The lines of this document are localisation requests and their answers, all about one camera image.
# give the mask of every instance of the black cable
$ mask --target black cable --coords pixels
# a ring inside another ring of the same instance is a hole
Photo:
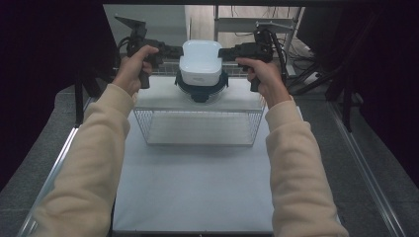
[[[269,33],[269,35],[271,36],[273,43],[275,45],[275,48],[277,49],[277,54],[278,57],[280,58],[280,63],[281,63],[281,77],[283,79],[284,85],[286,84],[287,81],[287,68],[286,68],[286,63],[284,60],[284,56],[282,54],[282,48],[280,47],[280,42],[278,41],[277,35],[267,29],[263,30],[263,31],[267,31]]]
[[[237,15],[237,17],[238,17],[238,13],[237,13],[237,11],[235,10],[235,6],[234,6],[234,12],[235,12],[235,14]]]
[[[306,70],[304,70],[301,74],[298,75],[298,77],[290,83],[290,85],[287,86],[287,89],[290,89],[291,87],[304,82],[308,77],[306,76],[309,72],[312,71],[312,69],[318,67],[318,63],[314,62],[311,64]]]
[[[269,11],[269,7],[266,9],[265,13],[262,15],[262,18],[265,16],[265,14],[267,14]]]
[[[117,197],[115,197],[114,199],[114,204],[112,205],[112,210],[111,210],[111,223],[109,225],[109,230],[108,230],[108,237],[112,237],[112,233],[114,232],[114,213],[115,213],[115,203],[117,202]]]
[[[296,52],[295,47],[293,46],[293,44],[292,44],[292,43],[290,44],[290,46],[293,48],[293,51],[295,52],[295,53],[293,53],[293,52],[291,52],[291,51],[289,50],[289,55],[290,55],[290,58],[291,58],[291,59],[306,59],[306,60],[315,60],[315,57],[307,57],[307,56],[302,56],[302,55],[299,55],[299,54]]]
[[[295,63],[295,60],[293,61],[293,67],[295,67],[295,68],[298,68],[299,70],[301,70],[301,71],[306,71],[306,70],[308,70],[308,68],[310,68],[310,66],[308,66],[308,67],[306,67],[306,68],[302,68],[302,67],[300,67],[300,66],[298,66],[298,65],[296,65],[296,63]]]
[[[284,54],[283,54],[283,56],[285,57],[285,64],[287,64],[287,62],[288,62],[288,56],[287,56],[287,53],[286,53],[286,51],[284,50],[284,45],[282,44],[282,43],[280,43],[280,40],[281,39],[277,39],[278,40],[278,45],[279,45],[279,47],[280,47],[280,49],[281,49],[281,52],[283,52]]]
[[[125,37],[125,38],[121,39],[121,41],[118,43],[117,52],[116,52],[116,55],[115,55],[115,68],[120,67],[120,64],[121,64],[120,50],[121,50],[121,47],[123,47],[124,45],[129,43],[129,39],[130,39],[130,37]]]

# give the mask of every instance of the person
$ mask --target person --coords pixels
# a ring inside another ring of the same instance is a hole
[[[89,106],[74,137],[53,190],[35,210],[34,236],[106,236],[122,171],[127,116],[134,106],[143,59],[157,48],[145,46],[124,58],[114,82]],[[272,218],[275,236],[348,236],[337,221],[317,142],[308,122],[281,80],[278,68],[249,58],[248,80],[257,75],[269,111],[266,138],[271,164]]]

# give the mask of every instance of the metal rod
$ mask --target metal rod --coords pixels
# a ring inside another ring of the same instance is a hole
[[[340,117],[341,113],[339,108],[337,108],[336,103],[328,103],[329,110],[332,112],[332,115],[338,125],[339,131],[341,132],[351,154],[355,160],[355,163],[360,170],[360,173],[367,185],[368,190],[370,191],[371,196],[373,197],[374,202],[377,205],[379,212],[381,213],[382,219],[385,222],[391,236],[393,237],[404,237],[406,234],[398,220],[398,217],[393,210],[388,198],[384,194],[379,185],[376,176],[373,174],[366,157],[364,156],[361,148],[358,145],[354,135],[351,132],[348,132],[345,129],[345,125],[341,122]]]
[[[298,7],[295,15],[293,16],[292,30],[287,34],[286,42],[284,43],[284,51],[290,57],[289,50],[295,34],[296,25],[298,25],[299,14],[301,14],[301,7]]]
[[[286,26],[286,25],[282,25],[282,24],[278,24],[278,23],[274,23],[273,21],[270,22],[259,22],[256,21],[256,28],[258,28],[259,26],[274,26],[274,27],[278,27],[278,28],[282,28],[282,29],[287,29],[287,30],[293,30],[293,26]]]
[[[55,164],[53,165],[51,172],[49,173],[48,177],[46,178],[45,183],[42,186],[40,193],[37,196],[37,199],[34,202],[31,210],[29,211],[24,224],[22,225],[21,229],[19,230],[18,236],[29,236],[31,233],[37,228],[37,223],[35,222],[33,215],[34,211],[37,206],[40,204],[41,200],[51,191],[53,188],[53,182],[58,175],[59,171],[61,170],[62,163],[67,156],[68,149],[70,148],[70,144],[77,133],[78,128],[73,128],[70,131],[70,134],[67,137],[67,140],[64,143],[64,146],[61,149],[58,157],[56,158]]]
[[[76,80],[74,83],[74,96],[76,102],[76,127],[79,127],[83,123],[84,112],[83,112],[83,78],[80,73],[77,73]]]
[[[214,6],[215,8],[215,16],[213,18],[213,40],[218,41],[218,5]]]

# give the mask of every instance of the beige sleeve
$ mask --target beige sleeve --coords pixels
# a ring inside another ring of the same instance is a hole
[[[53,190],[36,208],[35,236],[106,236],[132,107],[132,98],[112,84],[89,106]]]
[[[317,141],[294,101],[272,107],[266,120],[275,236],[348,236],[336,220]]]

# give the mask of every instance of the handle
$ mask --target handle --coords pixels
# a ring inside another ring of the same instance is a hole
[[[259,92],[259,85],[261,84],[261,81],[258,77],[255,77],[250,81],[250,91],[251,92]]]
[[[141,70],[139,72],[138,78],[139,81],[141,82],[141,89],[148,89],[150,88],[150,80],[149,80],[149,75],[148,73],[144,72],[143,70]]]

